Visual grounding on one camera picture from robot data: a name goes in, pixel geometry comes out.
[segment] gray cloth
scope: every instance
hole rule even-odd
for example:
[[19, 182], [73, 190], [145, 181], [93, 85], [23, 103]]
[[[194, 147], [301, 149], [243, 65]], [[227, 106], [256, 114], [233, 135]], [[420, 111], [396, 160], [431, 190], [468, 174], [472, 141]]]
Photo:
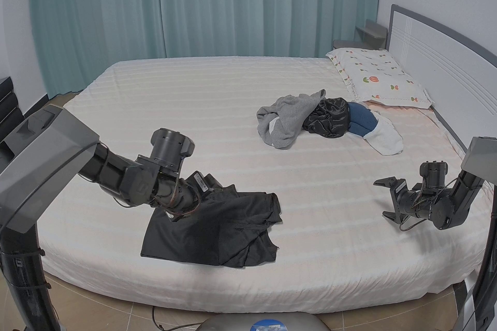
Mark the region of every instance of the gray cloth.
[[287, 95], [271, 106], [263, 106], [257, 112], [257, 131], [264, 143], [277, 149], [289, 146], [297, 138], [302, 124], [326, 95], [325, 90], [313, 95]]

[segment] white bed sheet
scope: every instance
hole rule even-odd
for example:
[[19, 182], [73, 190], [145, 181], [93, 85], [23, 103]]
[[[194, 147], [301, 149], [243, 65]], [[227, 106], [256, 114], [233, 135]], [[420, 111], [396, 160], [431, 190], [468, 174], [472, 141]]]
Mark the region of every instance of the white bed sheet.
[[38, 223], [45, 269], [72, 284], [128, 301], [212, 312], [334, 312], [415, 299], [465, 278], [485, 249], [491, 204], [483, 192], [462, 226], [424, 222], [402, 233], [382, 217], [395, 175], [420, 181], [426, 160], [461, 159], [445, 132], [416, 109], [371, 105], [390, 118], [404, 151], [381, 156], [358, 136], [302, 132], [288, 150], [264, 144], [255, 113], [287, 94], [326, 89], [350, 100], [329, 59], [209, 57], [119, 62], [66, 108], [131, 159], [151, 151], [155, 129], [196, 144], [182, 176], [198, 169], [240, 191], [275, 192], [283, 223], [269, 236], [276, 262], [245, 269], [141, 258], [152, 214], [124, 209], [80, 177]]

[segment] blue round logo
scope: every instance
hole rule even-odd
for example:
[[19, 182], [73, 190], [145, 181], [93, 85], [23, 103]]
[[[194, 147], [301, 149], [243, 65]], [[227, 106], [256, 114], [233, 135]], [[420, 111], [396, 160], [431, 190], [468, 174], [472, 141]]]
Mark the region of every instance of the blue round logo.
[[266, 319], [256, 322], [250, 331], [288, 331], [288, 329], [282, 322]]

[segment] tile floor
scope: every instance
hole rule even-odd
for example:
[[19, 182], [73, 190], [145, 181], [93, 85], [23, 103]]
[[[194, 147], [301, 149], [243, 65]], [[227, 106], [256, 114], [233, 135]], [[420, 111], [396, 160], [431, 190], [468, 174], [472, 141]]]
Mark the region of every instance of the tile floor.
[[[76, 93], [59, 95], [50, 102], [63, 106]], [[69, 331], [154, 331], [149, 305], [120, 301], [83, 290], [47, 274], [52, 285], [50, 296]], [[0, 331], [22, 330], [24, 324], [3, 278], [0, 280]], [[212, 314], [172, 309], [156, 309], [156, 319], [164, 328], [202, 322]], [[426, 294], [420, 299], [321, 314], [319, 318], [331, 330], [346, 331], [449, 331], [457, 318], [454, 289]], [[196, 327], [182, 328], [192, 331]]]

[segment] pillow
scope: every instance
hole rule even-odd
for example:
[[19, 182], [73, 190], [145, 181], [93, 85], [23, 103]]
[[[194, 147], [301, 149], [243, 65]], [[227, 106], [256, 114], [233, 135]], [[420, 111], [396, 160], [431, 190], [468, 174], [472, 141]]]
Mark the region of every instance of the pillow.
[[357, 102], [428, 109], [428, 93], [385, 49], [334, 49], [326, 54]]

